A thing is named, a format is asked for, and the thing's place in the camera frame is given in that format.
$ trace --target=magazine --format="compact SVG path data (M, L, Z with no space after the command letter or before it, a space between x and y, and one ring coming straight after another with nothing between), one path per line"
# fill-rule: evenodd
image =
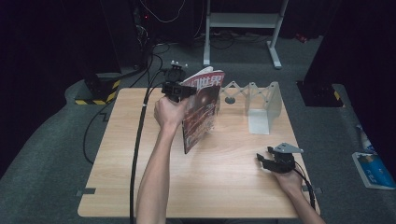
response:
M213 67L208 66L181 83L197 88L196 94L190 98L182 122L185 154L214 126L224 75L223 71L213 71Z
M355 152L352 158L366 188L396 189L392 176L378 155Z

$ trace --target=red book cover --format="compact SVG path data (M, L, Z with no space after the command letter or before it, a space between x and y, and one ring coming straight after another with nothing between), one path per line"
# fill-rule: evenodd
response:
M191 96L187 105L182 124L186 154L213 128L224 75L224 72L213 71L213 67L209 66L182 83L183 86L197 88L196 94Z

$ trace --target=silver metal bracket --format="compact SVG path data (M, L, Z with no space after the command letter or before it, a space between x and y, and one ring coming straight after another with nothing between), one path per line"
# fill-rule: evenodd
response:
M277 147L274 147L275 152L279 153L303 153L304 151L301 148L292 146L288 143L282 143Z
M282 110L282 97L278 83L272 82L268 87L259 88L254 82L240 87L235 81L232 81L220 91L220 96L225 95L225 102L230 105L235 102L235 97L239 94L245 96L249 131L257 134L269 134L274 119L279 117Z

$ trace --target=forearm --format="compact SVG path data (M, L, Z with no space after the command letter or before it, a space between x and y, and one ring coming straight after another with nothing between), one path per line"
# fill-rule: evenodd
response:
M318 213L311 207L305 196L301 192L287 192L300 220L304 224L325 223Z
M176 129L162 129L137 194L138 224L165 223L169 196L169 161Z

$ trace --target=white desk leg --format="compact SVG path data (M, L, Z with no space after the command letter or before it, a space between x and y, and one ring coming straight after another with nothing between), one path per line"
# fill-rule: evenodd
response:
M279 35L280 26L282 25L283 18L285 17L286 7L288 6L289 0L283 0L282 7L279 12L279 16L277 17L276 27L274 30L273 38L271 41L267 41L267 46L271 54L271 58L274 63L274 67L276 69L281 69L282 64L280 63L279 57L277 57L277 53L275 50L275 43L277 40L277 36Z
M205 47L204 47L204 66L210 65L210 0L207 0L206 28L205 28Z

